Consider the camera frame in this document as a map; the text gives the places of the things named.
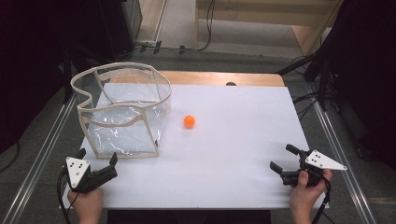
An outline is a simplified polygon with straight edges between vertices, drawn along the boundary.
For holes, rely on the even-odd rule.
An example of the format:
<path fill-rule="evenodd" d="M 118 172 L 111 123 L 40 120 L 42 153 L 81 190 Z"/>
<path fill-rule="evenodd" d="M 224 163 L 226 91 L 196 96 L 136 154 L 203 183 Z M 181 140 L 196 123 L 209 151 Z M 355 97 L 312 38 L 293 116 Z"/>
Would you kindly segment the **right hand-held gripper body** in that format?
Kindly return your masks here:
<path fill-rule="evenodd" d="M 323 170 L 337 170 L 346 171 L 347 167 L 331 159 L 330 157 L 322 154 L 317 150 L 303 151 L 301 150 L 299 163 L 300 168 L 294 172 L 282 172 L 279 175 L 283 181 L 284 185 L 296 186 L 298 183 L 298 177 L 301 171 L 307 171 L 309 174 L 309 179 L 307 186 L 314 187 L 323 177 Z"/>

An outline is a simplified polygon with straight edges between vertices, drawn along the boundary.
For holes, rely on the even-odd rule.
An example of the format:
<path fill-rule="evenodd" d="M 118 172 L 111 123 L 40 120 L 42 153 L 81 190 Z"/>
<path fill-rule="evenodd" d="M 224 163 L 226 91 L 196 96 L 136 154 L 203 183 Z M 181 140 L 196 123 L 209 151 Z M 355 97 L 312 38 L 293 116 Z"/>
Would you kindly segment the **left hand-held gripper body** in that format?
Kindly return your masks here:
<path fill-rule="evenodd" d="M 92 172 L 88 161 L 72 157 L 67 157 L 65 161 L 68 184 L 74 192 L 88 193 L 118 176 L 115 165 L 109 164 L 97 172 Z"/>

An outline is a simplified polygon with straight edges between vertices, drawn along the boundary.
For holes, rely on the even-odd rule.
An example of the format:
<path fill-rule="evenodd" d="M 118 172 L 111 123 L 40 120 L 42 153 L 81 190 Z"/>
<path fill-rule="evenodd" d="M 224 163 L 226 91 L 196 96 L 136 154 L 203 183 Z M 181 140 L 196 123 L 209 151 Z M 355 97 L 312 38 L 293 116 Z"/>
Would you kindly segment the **clear plastic bag beige trim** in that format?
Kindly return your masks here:
<path fill-rule="evenodd" d="M 171 111 L 171 84 L 154 67 L 110 63 L 81 72 L 70 81 L 80 127 L 98 159 L 160 154 Z"/>

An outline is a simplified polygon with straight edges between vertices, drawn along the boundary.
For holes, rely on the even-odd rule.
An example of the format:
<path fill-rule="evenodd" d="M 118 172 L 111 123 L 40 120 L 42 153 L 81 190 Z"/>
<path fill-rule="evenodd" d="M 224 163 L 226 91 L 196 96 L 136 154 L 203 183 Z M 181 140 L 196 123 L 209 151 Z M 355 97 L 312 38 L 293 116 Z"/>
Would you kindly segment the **person's left hand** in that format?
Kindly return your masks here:
<path fill-rule="evenodd" d="M 76 211 L 78 218 L 100 217 L 103 210 L 104 193 L 101 189 L 95 189 L 89 193 L 77 194 L 69 190 L 67 198 Z"/>

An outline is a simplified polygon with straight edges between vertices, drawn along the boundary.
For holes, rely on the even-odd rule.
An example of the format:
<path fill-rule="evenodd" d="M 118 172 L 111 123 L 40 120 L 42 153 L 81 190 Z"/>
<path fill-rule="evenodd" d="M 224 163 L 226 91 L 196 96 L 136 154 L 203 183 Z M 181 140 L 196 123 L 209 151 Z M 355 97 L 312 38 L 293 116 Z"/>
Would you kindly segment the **person's right hand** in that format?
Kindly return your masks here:
<path fill-rule="evenodd" d="M 291 213 L 311 213 L 312 208 L 318 197 L 326 189 L 326 183 L 321 179 L 314 187 L 308 187 L 309 174 L 307 171 L 301 171 L 298 177 L 298 184 L 292 190 L 290 195 Z"/>

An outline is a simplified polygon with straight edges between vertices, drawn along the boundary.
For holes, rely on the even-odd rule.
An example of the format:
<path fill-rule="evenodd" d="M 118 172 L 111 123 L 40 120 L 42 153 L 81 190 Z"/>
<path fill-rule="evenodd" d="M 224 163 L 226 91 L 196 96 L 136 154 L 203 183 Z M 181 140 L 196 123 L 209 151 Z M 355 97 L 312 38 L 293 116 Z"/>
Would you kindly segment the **white table board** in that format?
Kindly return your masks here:
<path fill-rule="evenodd" d="M 119 159 L 103 186 L 107 209 L 280 209 L 290 188 L 269 165 L 299 167 L 307 149 L 285 87 L 174 85 L 155 158 Z M 186 128 L 183 120 L 193 116 Z"/>

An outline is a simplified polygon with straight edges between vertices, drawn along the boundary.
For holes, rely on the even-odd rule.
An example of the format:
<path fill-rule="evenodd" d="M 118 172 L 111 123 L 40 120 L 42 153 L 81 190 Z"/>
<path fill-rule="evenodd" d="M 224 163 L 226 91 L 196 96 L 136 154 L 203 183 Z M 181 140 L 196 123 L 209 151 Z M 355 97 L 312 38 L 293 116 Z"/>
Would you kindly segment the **black stand pole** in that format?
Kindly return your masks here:
<path fill-rule="evenodd" d="M 70 86 L 70 80 L 72 78 L 71 68 L 72 68 L 72 65 L 71 65 L 69 50 L 68 50 L 68 47 L 65 47 L 64 48 L 64 75 L 65 75 L 64 103 L 65 104 L 69 101 L 69 99 L 71 98 L 71 95 L 73 93 L 72 88 Z"/>

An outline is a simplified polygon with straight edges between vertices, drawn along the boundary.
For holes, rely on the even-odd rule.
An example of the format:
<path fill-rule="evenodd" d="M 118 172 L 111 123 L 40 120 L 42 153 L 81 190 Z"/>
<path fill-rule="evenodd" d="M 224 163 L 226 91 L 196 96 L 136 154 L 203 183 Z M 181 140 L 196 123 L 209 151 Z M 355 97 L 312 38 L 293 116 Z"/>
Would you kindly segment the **black stand leg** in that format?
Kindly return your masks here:
<path fill-rule="evenodd" d="M 316 59 L 319 56 L 318 52 L 314 52 L 308 56 L 303 56 L 299 61 L 291 63 L 290 65 L 276 71 L 276 73 L 280 76 L 284 76 L 287 73 L 297 69 L 298 67 L 301 67 L 307 63 L 311 63 L 314 59 Z"/>

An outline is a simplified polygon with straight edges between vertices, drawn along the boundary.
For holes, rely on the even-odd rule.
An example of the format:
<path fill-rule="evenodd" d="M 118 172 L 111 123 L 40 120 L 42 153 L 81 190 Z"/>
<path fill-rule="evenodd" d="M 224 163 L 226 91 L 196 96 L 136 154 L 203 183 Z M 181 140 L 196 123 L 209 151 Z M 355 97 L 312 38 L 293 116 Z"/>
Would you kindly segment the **black curtain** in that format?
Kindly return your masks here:
<path fill-rule="evenodd" d="M 0 0 L 0 153 L 64 88 L 64 48 L 79 71 L 132 51 L 128 0 Z"/>
<path fill-rule="evenodd" d="M 358 149 L 396 170 L 396 0 L 344 0 L 304 79 L 326 62 Z"/>

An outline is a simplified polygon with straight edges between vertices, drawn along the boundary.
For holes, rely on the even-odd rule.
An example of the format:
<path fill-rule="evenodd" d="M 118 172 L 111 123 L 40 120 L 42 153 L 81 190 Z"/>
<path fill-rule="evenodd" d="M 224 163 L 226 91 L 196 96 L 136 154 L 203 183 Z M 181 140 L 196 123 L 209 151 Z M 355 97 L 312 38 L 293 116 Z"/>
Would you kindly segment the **wooden table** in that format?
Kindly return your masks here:
<path fill-rule="evenodd" d="M 226 85 L 236 86 L 284 87 L 284 81 L 278 74 L 161 71 L 171 84 L 180 85 Z"/>

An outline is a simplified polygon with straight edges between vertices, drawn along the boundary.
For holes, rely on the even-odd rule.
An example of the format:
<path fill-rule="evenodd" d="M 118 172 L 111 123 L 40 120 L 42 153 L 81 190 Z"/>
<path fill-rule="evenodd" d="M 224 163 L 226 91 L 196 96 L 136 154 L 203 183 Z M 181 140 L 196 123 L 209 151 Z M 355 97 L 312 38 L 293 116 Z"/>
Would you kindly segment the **light wooden shelf unit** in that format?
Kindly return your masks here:
<path fill-rule="evenodd" d="M 304 56 L 315 47 L 328 27 L 333 25 L 344 0 L 195 0 L 194 46 L 198 46 L 199 20 L 211 15 L 214 20 L 290 25 Z"/>

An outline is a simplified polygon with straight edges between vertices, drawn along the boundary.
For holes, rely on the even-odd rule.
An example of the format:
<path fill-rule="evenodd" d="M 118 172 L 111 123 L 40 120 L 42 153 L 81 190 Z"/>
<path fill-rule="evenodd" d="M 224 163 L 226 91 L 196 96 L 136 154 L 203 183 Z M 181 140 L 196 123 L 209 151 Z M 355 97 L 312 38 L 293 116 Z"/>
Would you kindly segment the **metal floor rail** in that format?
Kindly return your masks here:
<path fill-rule="evenodd" d="M 21 214 L 35 189 L 45 164 L 47 163 L 67 118 L 73 109 L 75 101 L 76 96 L 72 95 L 65 103 L 63 103 L 56 120 L 52 123 L 49 133 L 42 147 L 38 151 L 29 172 L 27 173 L 27 176 L 21 182 L 2 224 L 18 224 Z"/>
<path fill-rule="evenodd" d="M 335 159 L 347 167 L 347 170 L 342 172 L 342 176 L 346 183 L 346 187 L 348 189 L 352 202 L 354 203 L 358 215 L 361 219 L 361 223 L 377 224 L 369 202 L 361 188 L 359 181 L 354 174 L 354 170 L 352 169 L 352 166 L 347 159 L 343 147 L 340 144 L 339 139 L 332 127 L 332 123 L 329 119 L 328 113 L 323 112 L 318 103 L 315 103 L 315 111 L 329 141 Z"/>

